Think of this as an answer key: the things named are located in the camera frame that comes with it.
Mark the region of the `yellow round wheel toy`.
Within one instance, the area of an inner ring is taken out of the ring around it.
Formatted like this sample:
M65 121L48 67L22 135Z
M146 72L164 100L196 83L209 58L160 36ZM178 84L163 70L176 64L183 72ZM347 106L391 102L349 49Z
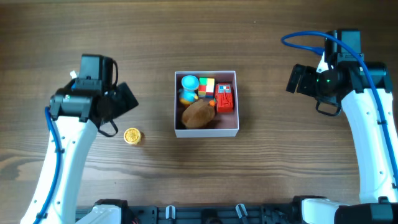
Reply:
M129 128L125 130L123 138L130 145L138 145L141 142L141 132L137 128Z

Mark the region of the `yellow duck toy blue hat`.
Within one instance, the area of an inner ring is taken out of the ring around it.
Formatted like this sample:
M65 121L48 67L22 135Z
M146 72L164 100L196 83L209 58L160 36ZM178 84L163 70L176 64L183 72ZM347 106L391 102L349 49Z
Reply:
M193 75L186 75L182 78L182 88L179 89L179 101L182 105L188 107L196 100L198 100L198 95L196 91L199 87L199 80Z

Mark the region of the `brown plush capybara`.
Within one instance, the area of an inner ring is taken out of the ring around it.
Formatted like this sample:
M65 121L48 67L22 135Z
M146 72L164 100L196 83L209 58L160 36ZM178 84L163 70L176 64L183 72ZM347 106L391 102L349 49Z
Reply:
M203 99L190 105L182 114L182 123L187 129L204 128L215 117L215 107Z

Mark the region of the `red toy truck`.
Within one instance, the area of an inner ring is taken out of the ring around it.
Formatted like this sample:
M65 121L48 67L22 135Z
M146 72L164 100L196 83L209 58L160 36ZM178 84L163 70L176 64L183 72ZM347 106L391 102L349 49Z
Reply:
M226 114L232 113L234 108L233 91L229 83L219 83L215 91L216 111Z

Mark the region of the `colourful puzzle cube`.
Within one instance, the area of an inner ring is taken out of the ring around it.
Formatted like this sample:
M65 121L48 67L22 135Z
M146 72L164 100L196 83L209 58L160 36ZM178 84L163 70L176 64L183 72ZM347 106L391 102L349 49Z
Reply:
M214 98L215 79L214 78L199 78L198 96L200 98Z

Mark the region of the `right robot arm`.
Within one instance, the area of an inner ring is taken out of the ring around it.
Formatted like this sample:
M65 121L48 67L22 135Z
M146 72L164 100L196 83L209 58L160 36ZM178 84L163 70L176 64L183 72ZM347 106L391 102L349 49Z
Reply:
M347 205L325 197L297 196L291 223L396 223L397 131L392 112L393 86L386 65L366 62L356 29L322 33L317 67L295 65L286 90L314 98L344 113L359 167L359 203Z

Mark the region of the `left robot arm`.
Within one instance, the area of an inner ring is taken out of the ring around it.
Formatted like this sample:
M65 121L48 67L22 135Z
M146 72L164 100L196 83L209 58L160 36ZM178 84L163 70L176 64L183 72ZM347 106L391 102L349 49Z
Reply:
M22 223L74 223L88 151L100 129L138 106L126 83L118 83L111 57L84 54L75 78L45 107L49 143L32 201Z

